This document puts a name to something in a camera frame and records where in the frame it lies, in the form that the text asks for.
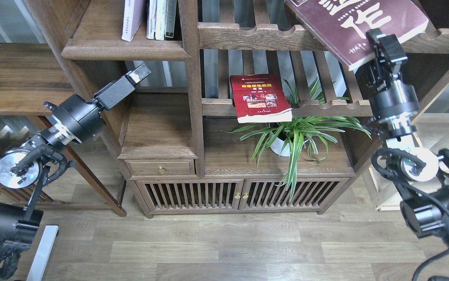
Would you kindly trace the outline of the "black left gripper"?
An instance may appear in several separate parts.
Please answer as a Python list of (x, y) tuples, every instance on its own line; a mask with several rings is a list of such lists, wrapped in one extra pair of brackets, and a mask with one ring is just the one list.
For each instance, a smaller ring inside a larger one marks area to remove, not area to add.
[(56, 124), (43, 130), (43, 138), (55, 148), (65, 146), (69, 142), (87, 142), (105, 128), (106, 123), (101, 118), (101, 111), (115, 107), (150, 74), (151, 70), (143, 63), (118, 80), (107, 84), (91, 101), (85, 101), (74, 94), (59, 106), (44, 102), (43, 105), (51, 110)]

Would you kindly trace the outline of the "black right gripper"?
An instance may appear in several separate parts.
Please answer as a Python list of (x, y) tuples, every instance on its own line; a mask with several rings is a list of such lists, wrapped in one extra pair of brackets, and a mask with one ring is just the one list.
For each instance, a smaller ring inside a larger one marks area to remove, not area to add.
[(415, 89), (402, 81), (401, 66), (408, 57), (394, 34), (385, 35), (380, 28), (367, 31), (374, 58), (367, 62), (367, 86), (374, 121), (397, 119), (417, 114), (419, 102)]

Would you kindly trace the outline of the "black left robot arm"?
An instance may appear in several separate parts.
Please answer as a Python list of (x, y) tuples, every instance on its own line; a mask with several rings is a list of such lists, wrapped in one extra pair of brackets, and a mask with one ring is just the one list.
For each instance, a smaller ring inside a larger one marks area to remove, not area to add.
[(45, 102), (54, 124), (0, 153), (0, 279), (14, 275), (21, 253), (35, 239), (44, 214), (36, 208), (42, 189), (75, 165), (64, 155), (67, 145), (87, 142), (101, 132), (106, 125), (101, 113), (123, 101), (150, 74), (141, 64), (90, 101), (74, 94), (60, 105)]

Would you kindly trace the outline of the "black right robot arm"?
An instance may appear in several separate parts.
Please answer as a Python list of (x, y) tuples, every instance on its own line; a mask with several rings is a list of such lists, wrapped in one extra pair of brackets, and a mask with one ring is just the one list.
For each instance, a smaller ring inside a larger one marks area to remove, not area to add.
[(417, 238), (441, 238), (447, 249), (427, 259), (412, 279), (429, 264), (449, 255), (449, 150), (432, 152), (417, 146), (411, 118), (419, 111), (415, 89), (401, 78), (407, 56), (394, 34), (379, 28), (367, 31), (374, 58), (367, 63), (369, 98), (382, 147), (371, 158), (374, 169), (391, 181), (401, 196), (400, 210), (406, 225)]

